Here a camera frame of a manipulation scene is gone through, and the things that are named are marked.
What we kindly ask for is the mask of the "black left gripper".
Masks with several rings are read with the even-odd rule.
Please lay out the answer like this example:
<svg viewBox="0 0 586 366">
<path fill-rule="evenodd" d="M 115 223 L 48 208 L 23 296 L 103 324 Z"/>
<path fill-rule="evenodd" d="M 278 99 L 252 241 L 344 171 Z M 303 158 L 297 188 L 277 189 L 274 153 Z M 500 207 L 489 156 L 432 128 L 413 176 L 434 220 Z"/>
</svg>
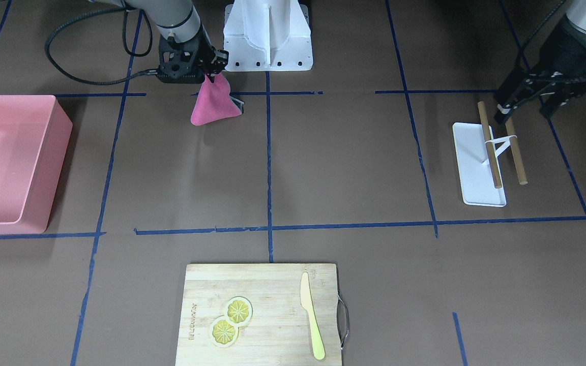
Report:
<svg viewBox="0 0 586 366">
<path fill-rule="evenodd" d="M 544 98 L 540 114 L 546 119 L 572 98 L 586 94 L 586 34 L 561 20 L 540 48 L 539 62 L 525 70 L 519 64 L 494 94 L 494 120 L 504 125 L 528 101 Z"/>
</svg>

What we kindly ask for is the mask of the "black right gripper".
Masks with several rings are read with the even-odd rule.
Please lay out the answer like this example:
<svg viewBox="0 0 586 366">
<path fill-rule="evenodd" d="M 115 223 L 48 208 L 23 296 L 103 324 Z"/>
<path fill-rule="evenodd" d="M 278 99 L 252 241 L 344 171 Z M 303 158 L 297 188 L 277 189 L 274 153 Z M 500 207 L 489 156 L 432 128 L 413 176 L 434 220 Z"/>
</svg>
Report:
<svg viewBox="0 0 586 366">
<path fill-rule="evenodd" d="M 201 25 L 194 39 L 197 49 L 193 56 L 193 69 L 207 75 L 210 83 L 215 83 L 217 75 L 225 70 L 229 62 L 229 53 L 225 49 L 217 49 L 210 42 L 209 35 Z"/>
</svg>

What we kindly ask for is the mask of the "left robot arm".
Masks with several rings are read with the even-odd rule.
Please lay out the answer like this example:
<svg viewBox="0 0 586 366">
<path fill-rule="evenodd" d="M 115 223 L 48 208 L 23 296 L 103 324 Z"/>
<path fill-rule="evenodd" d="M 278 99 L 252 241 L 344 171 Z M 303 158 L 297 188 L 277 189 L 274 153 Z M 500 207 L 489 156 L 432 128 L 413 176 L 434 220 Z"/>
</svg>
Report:
<svg viewBox="0 0 586 366">
<path fill-rule="evenodd" d="M 539 50 L 538 62 L 521 65 L 528 45 L 564 5 L 559 2 L 519 47 L 514 67 L 494 94 L 496 123 L 504 125 L 526 102 L 543 98 L 540 114 L 551 118 L 572 98 L 586 94 L 586 1 L 572 1 Z"/>
</svg>

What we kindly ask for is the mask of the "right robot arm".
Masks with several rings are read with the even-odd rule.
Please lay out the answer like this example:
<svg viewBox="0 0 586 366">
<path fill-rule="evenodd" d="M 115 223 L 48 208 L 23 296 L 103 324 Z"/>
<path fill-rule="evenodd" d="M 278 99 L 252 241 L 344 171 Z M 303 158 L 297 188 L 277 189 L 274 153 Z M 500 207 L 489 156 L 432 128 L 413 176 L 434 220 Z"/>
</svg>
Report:
<svg viewBox="0 0 586 366">
<path fill-rule="evenodd" d="M 229 53 L 214 48 L 191 1 L 108 1 L 127 10 L 143 10 L 160 32 L 160 64 L 153 74 L 163 83 L 214 83 Z"/>
</svg>

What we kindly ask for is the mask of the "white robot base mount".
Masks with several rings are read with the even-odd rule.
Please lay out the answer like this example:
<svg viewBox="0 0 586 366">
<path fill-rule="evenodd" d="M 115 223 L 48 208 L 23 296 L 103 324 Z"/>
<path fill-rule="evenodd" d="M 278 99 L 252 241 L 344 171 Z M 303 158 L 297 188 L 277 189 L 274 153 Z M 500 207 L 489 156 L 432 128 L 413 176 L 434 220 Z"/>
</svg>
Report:
<svg viewBox="0 0 586 366">
<path fill-rule="evenodd" d="M 229 72 L 297 72 L 314 63 L 308 1 L 235 1 L 225 7 Z"/>
</svg>

